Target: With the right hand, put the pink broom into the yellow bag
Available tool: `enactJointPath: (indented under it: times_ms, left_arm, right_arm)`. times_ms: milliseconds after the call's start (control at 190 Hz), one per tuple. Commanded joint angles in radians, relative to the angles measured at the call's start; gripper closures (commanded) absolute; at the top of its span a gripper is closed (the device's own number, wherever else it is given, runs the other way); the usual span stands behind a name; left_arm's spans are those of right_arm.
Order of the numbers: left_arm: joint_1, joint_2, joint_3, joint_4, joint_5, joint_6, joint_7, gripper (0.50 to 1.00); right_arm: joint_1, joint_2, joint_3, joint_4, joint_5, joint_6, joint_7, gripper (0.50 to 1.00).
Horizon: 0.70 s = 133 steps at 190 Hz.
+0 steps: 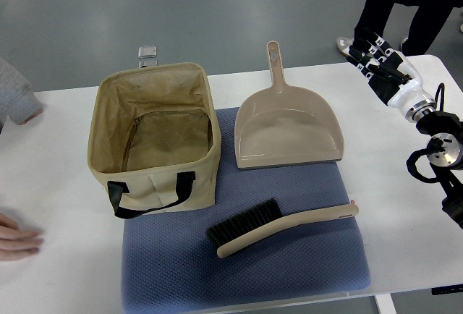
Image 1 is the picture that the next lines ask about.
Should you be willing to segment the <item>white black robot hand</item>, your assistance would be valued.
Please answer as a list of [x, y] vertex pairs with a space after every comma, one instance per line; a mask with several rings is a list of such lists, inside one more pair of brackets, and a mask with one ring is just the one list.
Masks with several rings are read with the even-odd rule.
[[436, 111], [436, 101], [409, 59], [377, 33], [364, 28], [349, 47], [347, 61], [368, 79], [368, 85], [387, 106], [409, 122]]

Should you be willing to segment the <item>bystander bare hand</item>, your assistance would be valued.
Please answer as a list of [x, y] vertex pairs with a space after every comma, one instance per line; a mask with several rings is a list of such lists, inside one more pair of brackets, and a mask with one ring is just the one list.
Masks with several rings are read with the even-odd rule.
[[16, 221], [1, 214], [1, 262], [22, 260], [39, 253], [43, 239], [37, 231], [21, 229]]

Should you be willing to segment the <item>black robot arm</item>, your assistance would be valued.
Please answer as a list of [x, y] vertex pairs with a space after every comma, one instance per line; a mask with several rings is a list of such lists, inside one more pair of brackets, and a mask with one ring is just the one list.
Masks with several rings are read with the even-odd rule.
[[[425, 148], [416, 150], [407, 159], [408, 172], [421, 182], [439, 183], [446, 197], [442, 200], [442, 211], [459, 226], [462, 226], [462, 182], [454, 174], [462, 169], [462, 121], [456, 114], [443, 110], [445, 85], [436, 91], [438, 109], [424, 114], [417, 122], [417, 130], [429, 135]], [[426, 177], [417, 169], [420, 158], [428, 159], [434, 177]]]

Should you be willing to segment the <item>grey sleeved arm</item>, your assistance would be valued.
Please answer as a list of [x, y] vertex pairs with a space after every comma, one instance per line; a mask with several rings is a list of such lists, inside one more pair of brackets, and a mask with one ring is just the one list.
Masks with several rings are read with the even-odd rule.
[[29, 81], [10, 63], [1, 59], [1, 115], [23, 125], [43, 111]]

